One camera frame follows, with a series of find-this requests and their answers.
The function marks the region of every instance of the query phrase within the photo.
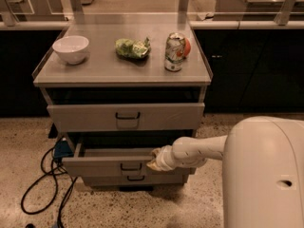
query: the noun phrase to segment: white robotic arm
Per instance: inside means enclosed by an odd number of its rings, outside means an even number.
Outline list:
[[[304,122],[241,121],[228,136],[179,138],[154,150],[158,171],[222,159],[225,228],[304,228]]]

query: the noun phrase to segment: cable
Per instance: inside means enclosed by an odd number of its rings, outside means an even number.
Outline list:
[[[43,158],[41,159],[40,161],[40,168],[42,170],[42,172],[44,173],[44,175],[42,177],[40,177],[39,179],[37,179],[26,191],[26,193],[23,195],[23,197],[21,198],[21,209],[24,213],[26,213],[27,215],[37,215],[37,214],[40,214],[44,211],[46,211],[49,206],[55,201],[57,195],[58,195],[58,189],[59,189],[59,185],[58,185],[58,181],[57,181],[57,176],[60,176],[60,175],[64,175],[64,174],[67,174],[67,171],[65,170],[65,168],[62,166],[62,163],[61,162],[55,162],[54,161],[54,158],[53,158],[53,150],[55,149],[55,146],[50,148],[46,154],[43,156]],[[44,162],[45,162],[45,159],[47,157],[48,154],[51,154],[51,157],[52,157],[52,161],[51,161],[51,164],[50,164],[50,171],[46,171],[45,167],[44,167]],[[54,179],[54,183],[55,183],[55,192],[54,192],[54,195],[51,199],[51,201],[42,209],[39,209],[39,210],[36,210],[36,211],[28,211],[26,208],[25,208],[25,199],[28,195],[28,193],[31,191],[31,189],[37,185],[42,179],[46,178],[46,177],[49,177],[49,176],[52,176],[53,179]],[[64,198],[60,204],[60,207],[59,207],[59,211],[58,211],[58,217],[57,217],[57,226],[58,228],[64,228],[64,225],[61,221],[61,213],[64,209],[64,207],[66,206],[67,204],[67,201],[69,200],[70,198],[70,195],[72,193],[72,190],[73,190],[73,187],[74,187],[74,184],[76,182],[77,178],[75,178],[74,180],[71,178],[71,185],[68,187],[67,191],[66,191],[66,194],[64,195]]]

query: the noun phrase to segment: can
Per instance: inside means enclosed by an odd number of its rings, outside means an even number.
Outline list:
[[[184,60],[183,52],[186,45],[185,37],[181,33],[170,33],[165,46],[164,67],[170,71],[180,71]]]

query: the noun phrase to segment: crumpled green bag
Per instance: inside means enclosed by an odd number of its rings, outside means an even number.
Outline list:
[[[134,41],[131,39],[119,39],[115,42],[116,52],[120,56],[133,59],[145,58],[150,50],[150,41],[146,38],[142,41]]]

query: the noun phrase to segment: bowl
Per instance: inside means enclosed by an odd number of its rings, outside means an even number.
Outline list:
[[[80,35],[63,37],[52,47],[60,59],[71,65],[80,64],[88,55],[88,40]]]

